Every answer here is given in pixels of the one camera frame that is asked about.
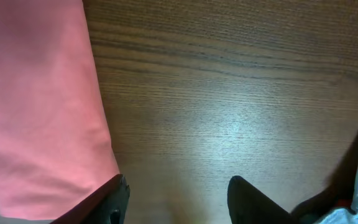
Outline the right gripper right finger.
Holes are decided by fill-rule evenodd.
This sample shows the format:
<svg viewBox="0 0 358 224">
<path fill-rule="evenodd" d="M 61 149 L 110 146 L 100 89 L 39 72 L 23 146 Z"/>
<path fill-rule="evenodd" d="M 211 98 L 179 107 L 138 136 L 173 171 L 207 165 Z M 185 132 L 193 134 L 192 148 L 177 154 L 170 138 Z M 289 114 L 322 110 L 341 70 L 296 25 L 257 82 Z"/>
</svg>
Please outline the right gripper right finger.
<svg viewBox="0 0 358 224">
<path fill-rule="evenodd" d="M 227 206 L 232 224 L 298 223 L 286 210 L 239 175 L 229 181 Z"/>
</svg>

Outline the salmon pink printed shirt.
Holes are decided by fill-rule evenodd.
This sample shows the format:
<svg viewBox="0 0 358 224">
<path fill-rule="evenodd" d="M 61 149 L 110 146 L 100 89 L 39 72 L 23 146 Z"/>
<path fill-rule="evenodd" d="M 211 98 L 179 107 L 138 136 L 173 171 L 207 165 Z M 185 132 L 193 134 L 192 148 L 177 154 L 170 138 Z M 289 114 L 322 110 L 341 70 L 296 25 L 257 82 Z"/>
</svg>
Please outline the salmon pink printed shirt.
<svg viewBox="0 0 358 224">
<path fill-rule="evenodd" d="M 83 3 L 0 1 L 0 215 L 54 220 L 118 173 Z"/>
</svg>

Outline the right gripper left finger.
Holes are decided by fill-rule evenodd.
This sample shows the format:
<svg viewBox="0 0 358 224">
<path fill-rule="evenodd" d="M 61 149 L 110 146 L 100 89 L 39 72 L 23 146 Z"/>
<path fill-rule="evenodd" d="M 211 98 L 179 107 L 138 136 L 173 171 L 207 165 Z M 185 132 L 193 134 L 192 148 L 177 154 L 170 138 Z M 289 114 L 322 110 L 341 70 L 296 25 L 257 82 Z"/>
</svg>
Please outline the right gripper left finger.
<svg viewBox="0 0 358 224">
<path fill-rule="evenodd" d="M 51 224 L 123 224 L 130 191 L 124 175 L 115 175 Z"/>
</svg>

